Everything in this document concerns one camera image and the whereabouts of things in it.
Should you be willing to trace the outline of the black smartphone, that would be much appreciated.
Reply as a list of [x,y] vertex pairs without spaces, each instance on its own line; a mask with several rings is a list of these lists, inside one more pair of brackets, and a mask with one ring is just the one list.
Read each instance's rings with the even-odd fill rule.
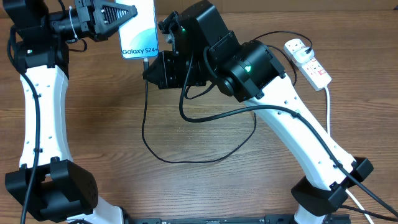
[[124,59],[152,58],[159,53],[154,0],[115,0],[133,5],[137,16],[119,28],[121,55]]

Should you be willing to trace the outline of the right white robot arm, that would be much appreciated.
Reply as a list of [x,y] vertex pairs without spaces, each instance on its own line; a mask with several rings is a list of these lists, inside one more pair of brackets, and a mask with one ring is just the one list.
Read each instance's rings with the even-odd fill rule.
[[172,12],[159,29],[172,50],[158,54],[144,79],[181,90],[211,82],[263,119],[304,172],[291,190],[298,202],[292,223],[325,222],[344,207],[347,189],[362,186],[373,171],[367,158],[352,156],[323,129],[269,47],[257,39],[240,43],[211,2]]

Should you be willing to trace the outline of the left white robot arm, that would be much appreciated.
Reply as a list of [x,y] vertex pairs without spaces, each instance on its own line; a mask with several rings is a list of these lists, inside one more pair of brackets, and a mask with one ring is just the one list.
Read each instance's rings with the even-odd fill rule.
[[3,0],[13,25],[7,55],[25,98],[25,138],[7,191],[28,215],[55,223],[131,223],[125,209],[100,197],[91,172],[74,163],[67,141],[65,99],[71,43],[107,40],[137,15],[133,5],[76,0],[50,12],[38,0]]

